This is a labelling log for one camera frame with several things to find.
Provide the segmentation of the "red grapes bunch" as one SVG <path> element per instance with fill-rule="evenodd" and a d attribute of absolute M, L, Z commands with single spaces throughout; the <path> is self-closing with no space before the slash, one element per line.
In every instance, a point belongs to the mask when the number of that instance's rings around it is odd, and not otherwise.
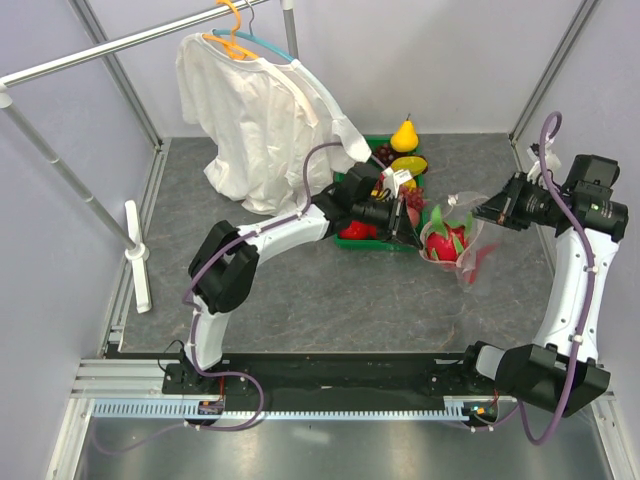
<path fill-rule="evenodd" d="M 424 190 L 421 187 L 408 189 L 404 193 L 407 206 L 421 213 L 425 207 Z"/>

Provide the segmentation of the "red apple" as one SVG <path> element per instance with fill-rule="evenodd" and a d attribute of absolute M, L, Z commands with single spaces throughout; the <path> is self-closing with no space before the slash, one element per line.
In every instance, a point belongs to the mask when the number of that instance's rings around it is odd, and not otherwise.
<path fill-rule="evenodd" d="M 338 233 L 338 237 L 348 241 L 376 239 L 377 228 L 359 221 L 352 221 L 347 228 Z"/>

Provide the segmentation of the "pink dragon fruit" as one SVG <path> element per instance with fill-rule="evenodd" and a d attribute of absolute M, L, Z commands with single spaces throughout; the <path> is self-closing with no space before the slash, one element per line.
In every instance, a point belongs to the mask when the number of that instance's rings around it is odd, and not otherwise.
<path fill-rule="evenodd" d="M 458 215 L 452 220 L 447 220 L 441 207 L 436 205 L 421 233 L 427 259 L 435 262 L 456 262 L 469 247 L 472 231 L 473 216 L 470 211 L 466 211 L 463 216 Z"/>

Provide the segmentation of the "clear pink zip top bag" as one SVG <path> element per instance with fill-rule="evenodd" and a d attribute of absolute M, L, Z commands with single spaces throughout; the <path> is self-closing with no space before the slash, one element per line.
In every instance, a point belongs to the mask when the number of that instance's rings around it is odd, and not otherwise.
<path fill-rule="evenodd" d="M 419 233 L 421 258 L 454 275 L 463 291 L 475 295 L 488 293 L 502 243 L 497 227 L 474 216 L 488 199 L 473 191 L 452 194 L 432 208 Z"/>

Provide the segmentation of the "yellow star fruit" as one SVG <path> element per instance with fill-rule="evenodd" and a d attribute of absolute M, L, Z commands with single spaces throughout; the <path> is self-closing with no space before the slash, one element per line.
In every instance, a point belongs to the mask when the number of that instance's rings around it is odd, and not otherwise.
<path fill-rule="evenodd" d="M 410 155 L 395 159 L 390 167 L 393 171 L 408 170 L 415 177 L 428 170 L 428 162 L 423 156 Z"/>

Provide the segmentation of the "red chili pepper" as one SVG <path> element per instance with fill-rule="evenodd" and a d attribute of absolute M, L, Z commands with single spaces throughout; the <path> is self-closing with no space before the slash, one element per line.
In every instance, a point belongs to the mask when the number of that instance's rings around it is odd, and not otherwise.
<path fill-rule="evenodd" d="M 478 277 L 480 266 L 483 261 L 499 247 L 499 243 L 486 245 L 475 252 L 472 268 L 463 273 L 463 281 L 466 284 L 473 285 Z"/>

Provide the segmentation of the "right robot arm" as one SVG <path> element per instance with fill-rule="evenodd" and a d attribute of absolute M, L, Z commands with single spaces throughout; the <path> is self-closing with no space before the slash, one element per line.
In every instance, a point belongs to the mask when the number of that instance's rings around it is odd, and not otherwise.
<path fill-rule="evenodd" d="M 557 192 L 526 173 L 476 207 L 476 218 L 511 230 L 531 224 L 555 231 L 556 267 L 542 324 L 532 343 L 503 350 L 478 341 L 467 348 L 458 381 L 467 392 L 492 383 L 503 394 L 569 417 L 603 394 L 610 374 L 598 365 L 597 324 L 606 277 L 624 237 L 628 208 L 615 202 L 617 161 L 575 157 Z"/>

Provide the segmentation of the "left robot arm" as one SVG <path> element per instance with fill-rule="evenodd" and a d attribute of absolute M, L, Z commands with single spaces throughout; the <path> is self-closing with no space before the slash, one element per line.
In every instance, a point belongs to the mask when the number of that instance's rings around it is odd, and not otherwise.
<path fill-rule="evenodd" d="M 248 298 L 259 266 L 297 246 L 321 241 L 354 221 L 376 228 L 377 238 L 421 249 L 400 188 L 411 179 L 408 170 L 382 172 L 358 163 L 304 207 L 252 225 L 215 224 L 189 266 L 191 285 L 185 303 L 194 309 L 185 347 L 191 363 L 185 382 L 198 393 L 208 393 L 219 382 L 216 366 L 231 317 Z"/>

